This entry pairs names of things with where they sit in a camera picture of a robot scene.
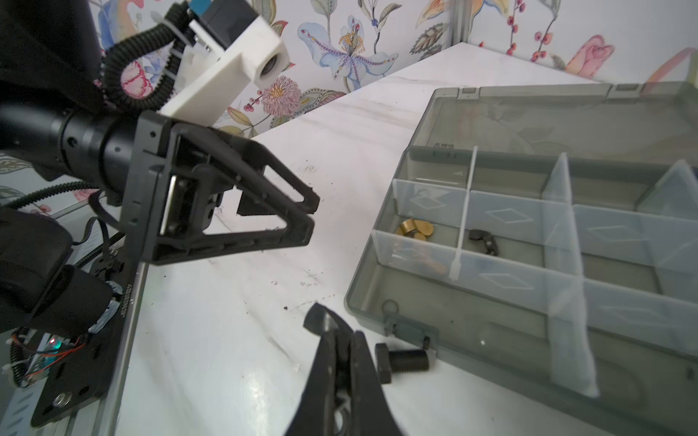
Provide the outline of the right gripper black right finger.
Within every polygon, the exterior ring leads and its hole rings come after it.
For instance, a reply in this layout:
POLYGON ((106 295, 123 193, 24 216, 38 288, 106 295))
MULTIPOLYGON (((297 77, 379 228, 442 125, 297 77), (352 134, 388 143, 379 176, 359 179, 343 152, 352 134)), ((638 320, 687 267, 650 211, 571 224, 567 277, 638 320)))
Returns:
POLYGON ((353 333, 349 352, 349 434, 402 435, 385 399, 363 332, 353 333))

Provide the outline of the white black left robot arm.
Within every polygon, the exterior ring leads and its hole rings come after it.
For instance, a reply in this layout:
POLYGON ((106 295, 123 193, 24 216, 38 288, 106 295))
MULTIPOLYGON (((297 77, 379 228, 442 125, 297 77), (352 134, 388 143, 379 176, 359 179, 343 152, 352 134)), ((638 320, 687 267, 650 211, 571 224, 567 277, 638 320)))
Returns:
POLYGON ((244 1, 175 3, 105 52, 87 2, 5 1, 1 149, 47 181, 91 186, 136 262, 305 246, 318 195, 263 145, 214 128, 287 58, 244 1))

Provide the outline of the brass wing nut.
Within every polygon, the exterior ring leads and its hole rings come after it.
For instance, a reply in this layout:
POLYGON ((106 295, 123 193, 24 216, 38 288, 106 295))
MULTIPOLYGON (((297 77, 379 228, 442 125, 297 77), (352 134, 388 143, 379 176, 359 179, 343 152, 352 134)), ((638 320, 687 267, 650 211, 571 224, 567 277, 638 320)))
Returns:
POLYGON ((434 234, 434 225, 414 218, 407 219, 396 228, 396 234, 420 241, 427 241, 434 234))

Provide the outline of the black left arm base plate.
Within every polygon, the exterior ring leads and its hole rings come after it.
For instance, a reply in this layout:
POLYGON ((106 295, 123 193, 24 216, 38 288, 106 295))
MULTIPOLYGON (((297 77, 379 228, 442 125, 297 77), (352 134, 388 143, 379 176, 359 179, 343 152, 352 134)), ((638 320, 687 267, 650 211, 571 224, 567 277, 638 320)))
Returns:
POLYGON ((137 264, 121 253, 86 272, 67 265, 38 318, 23 323, 47 334, 23 375, 24 392, 40 388, 29 426, 40 429, 105 399, 116 377, 127 331, 137 264))

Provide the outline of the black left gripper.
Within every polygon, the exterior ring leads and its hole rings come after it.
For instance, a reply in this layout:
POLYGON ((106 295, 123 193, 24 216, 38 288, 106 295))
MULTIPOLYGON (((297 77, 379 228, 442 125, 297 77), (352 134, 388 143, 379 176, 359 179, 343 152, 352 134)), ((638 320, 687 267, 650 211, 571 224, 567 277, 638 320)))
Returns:
POLYGON ((267 147, 148 111, 138 119, 120 225, 127 253, 153 265, 309 244, 319 195, 267 147), (223 194, 237 213, 290 218, 284 228, 206 234, 223 194))

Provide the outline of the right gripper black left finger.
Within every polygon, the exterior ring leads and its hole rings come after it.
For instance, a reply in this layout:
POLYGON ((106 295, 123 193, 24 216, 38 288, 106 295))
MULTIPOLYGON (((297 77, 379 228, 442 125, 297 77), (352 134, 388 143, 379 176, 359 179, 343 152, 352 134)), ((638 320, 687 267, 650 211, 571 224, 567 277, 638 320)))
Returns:
POLYGON ((316 355, 287 435, 344 435, 349 421, 350 343, 354 331, 334 311, 315 303, 304 327, 319 337, 316 355))

